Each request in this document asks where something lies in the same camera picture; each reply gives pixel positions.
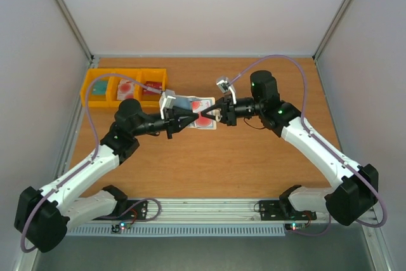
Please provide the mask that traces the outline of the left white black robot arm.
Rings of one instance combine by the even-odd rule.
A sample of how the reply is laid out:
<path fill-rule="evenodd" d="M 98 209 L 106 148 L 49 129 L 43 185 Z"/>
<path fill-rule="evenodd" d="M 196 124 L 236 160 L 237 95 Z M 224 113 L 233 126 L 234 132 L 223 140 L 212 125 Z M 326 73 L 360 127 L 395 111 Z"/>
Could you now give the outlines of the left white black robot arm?
<path fill-rule="evenodd" d="M 71 228 L 99 217 L 124 217 L 127 197 L 113 186 L 85 199 L 79 196 L 133 155 L 140 146 L 137 136 L 164 131 L 171 138 L 197 118 L 192 110 L 177 106 L 163 106 L 158 114 L 146 114 L 134 98 L 121 102 L 108 133 L 96 141 L 86 158 L 42 188 L 22 191 L 14 221 L 21 233 L 20 249 L 24 253 L 35 249 L 45 253 L 55 248 Z"/>

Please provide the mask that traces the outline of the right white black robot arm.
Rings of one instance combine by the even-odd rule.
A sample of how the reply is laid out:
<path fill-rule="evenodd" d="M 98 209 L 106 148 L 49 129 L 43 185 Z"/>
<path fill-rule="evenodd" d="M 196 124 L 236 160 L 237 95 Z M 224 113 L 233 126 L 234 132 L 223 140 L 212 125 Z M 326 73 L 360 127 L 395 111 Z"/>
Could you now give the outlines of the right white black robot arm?
<path fill-rule="evenodd" d="M 264 128 L 298 149 L 329 182 L 327 188 L 294 185 L 279 197 L 284 218 L 300 212 L 328 213 L 348 226 L 377 203 L 379 174 L 371 164 L 361 166 L 322 137 L 293 104 L 280 99 L 277 80 L 259 70 L 250 76 L 251 96 L 237 98 L 226 77 L 216 81 L 224 96 L 202 111 L 202 116 L 227 126 L 237 119 L 258 117 Z"/>

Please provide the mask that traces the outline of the red card in bin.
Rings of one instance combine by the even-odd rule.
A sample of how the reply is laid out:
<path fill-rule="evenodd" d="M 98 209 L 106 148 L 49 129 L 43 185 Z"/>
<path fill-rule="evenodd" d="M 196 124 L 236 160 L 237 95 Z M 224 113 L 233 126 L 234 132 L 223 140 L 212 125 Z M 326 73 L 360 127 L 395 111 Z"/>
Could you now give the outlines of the red card in bin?
<path fill-rule="evenodd" d="M 162 83 L 147 81 L 144 84 L 142 92 L 144 95 L 160 95 L 162 93 Z"/>

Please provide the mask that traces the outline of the white red-dot card in bin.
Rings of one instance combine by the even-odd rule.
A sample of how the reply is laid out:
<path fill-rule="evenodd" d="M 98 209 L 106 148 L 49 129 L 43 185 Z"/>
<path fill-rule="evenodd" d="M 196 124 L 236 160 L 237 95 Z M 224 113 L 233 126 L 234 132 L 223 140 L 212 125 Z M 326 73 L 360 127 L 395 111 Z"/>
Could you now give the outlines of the white red-dot card in bin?
<path fill-rule="evenodd" d="M 117 86 L 117 100 L 123 101 L 134 97 L 135 83 L 121 79 Z"/>

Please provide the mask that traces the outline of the teal card in bin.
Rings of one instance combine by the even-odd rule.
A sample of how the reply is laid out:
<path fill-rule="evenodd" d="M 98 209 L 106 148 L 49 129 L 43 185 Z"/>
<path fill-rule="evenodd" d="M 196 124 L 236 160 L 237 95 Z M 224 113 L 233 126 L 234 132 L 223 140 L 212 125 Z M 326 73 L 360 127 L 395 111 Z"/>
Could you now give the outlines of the teal card in bin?
<path fill-rule="evenodd" d="M 91 94 L 96 96 L 104 96 L 107 91 L 107 86 L 107 80 L 97 80 L 91 88 Z"/>

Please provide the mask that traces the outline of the yellow three-compartment bin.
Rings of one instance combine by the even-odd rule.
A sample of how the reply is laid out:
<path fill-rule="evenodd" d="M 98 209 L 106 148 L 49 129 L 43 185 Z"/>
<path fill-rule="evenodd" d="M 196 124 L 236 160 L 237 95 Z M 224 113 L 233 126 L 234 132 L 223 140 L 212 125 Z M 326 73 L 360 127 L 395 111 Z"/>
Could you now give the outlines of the yellow three-compartment bin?
<path fill-rule="evenodd" d="M 167 70 L 161 68 L 90 69 L 81 88 L 82 106 L 117 108 L 126 99 L 138 100 L 143 109 L 157 109 L 160 93 L 145 86 L 165 90 Z"/>

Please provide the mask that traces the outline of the left small circuit board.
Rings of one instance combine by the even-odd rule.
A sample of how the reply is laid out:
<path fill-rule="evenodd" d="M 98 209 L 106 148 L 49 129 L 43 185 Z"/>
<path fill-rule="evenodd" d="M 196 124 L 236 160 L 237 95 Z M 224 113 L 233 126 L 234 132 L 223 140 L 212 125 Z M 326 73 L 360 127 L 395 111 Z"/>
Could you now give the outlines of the left small circuit board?
<path fill-rule="evenodd" d="M 120 223 L 120 224 L 115 224 L 111 226 L 111 233 L 113 234 L 120 234 L 121 232 L 125 230 L 129 230 L 131 228 L 132 224 L 130 223 Z"/>

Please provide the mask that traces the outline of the small circuit board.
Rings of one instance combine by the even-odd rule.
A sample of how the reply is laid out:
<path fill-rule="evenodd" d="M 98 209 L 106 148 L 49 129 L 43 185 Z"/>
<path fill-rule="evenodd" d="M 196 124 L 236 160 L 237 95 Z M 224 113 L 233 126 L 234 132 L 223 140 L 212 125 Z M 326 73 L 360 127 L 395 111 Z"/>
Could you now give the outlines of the small circuit board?
<path fill-rule="evenodd" d="M 303 230 L 307 227 L 307 224 L 305 223 L 288 223 L 285 225 L 285 228 L 287 230 L 292 230 L 292 231 L 297 231 L 297 230 Z"/>
<path fill-rule="evenodd" d="M 111 226 L 111 233 L 113 234 L 120 234 L 121 232 L 125 230 L 129 230 L 131 228 L 132 224 L 130 223 L 120 223 L 120 224 L 115 224 Z"/>

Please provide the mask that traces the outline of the right small circuit board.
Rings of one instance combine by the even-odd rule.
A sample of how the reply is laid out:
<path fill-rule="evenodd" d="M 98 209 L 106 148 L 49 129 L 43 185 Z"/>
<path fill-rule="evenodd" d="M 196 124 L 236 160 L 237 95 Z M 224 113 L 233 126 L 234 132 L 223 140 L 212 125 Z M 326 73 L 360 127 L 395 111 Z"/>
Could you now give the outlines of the right small circuit board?
<path fill-rule="evenodd" d="M 307 227 L 307 224 L 305 223 L 288 223 L 285 225 L 285 228 L 287 230 L 292 230 L 292 231 L 297 231 L 297 230 L 303 230 Z"/>

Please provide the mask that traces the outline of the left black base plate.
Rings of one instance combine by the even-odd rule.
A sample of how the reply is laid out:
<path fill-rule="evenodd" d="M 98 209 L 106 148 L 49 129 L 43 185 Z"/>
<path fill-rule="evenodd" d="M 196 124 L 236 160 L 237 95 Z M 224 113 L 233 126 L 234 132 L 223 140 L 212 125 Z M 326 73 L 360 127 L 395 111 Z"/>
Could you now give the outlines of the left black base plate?
<path fill-rule="evenodd" d="M 95 220 L 118 220 L 118 221 L 133 221 L 135 220 L 146 220 L 148 212 L 148 199 L 128 199 L 126 207 L 124 208 L 125 213 L 111 213 L 107 216 L 101 216 L 95 218 Z"/>

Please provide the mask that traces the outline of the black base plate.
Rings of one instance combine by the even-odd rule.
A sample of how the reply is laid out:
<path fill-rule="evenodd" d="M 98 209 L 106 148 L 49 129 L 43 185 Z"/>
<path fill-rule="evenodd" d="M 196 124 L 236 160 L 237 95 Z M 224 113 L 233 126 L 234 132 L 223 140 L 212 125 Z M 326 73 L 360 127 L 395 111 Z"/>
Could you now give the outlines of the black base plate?
<path fill-rule="evenodd" d="M 107 216 L 101 216 L 95 218 L 95 220 L 118 220 L 118 221 L 133 221 L 135 220 L 146 220 L 148 212 L 148 199 L 128 199 L 126 207 L 124 208 L 125 213 L 111 213 Z"/>
<path fill-rule="evenodd" d="M 279 206 L 279 200 L 260 200 L 256 203 L 255 211 L 261 221 L 308 221 L 316 220 L 317 214 L 311 211 L 294 211 L 286 216 Z"/>

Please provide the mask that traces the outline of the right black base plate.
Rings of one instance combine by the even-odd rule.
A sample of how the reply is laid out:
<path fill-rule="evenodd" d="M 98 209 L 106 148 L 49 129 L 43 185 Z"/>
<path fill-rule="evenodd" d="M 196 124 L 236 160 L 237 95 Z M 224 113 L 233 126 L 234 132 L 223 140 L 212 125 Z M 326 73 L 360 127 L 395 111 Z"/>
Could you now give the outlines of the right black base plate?
<path fill-rule="evenodd" d="M 256 203 L 255 211 L 261 221 L 308 221 L 316 220 L 317 214 L 311 211 L 294 211 L 286 216 L 279 206 L 279 200 L 260 200 Z"/>

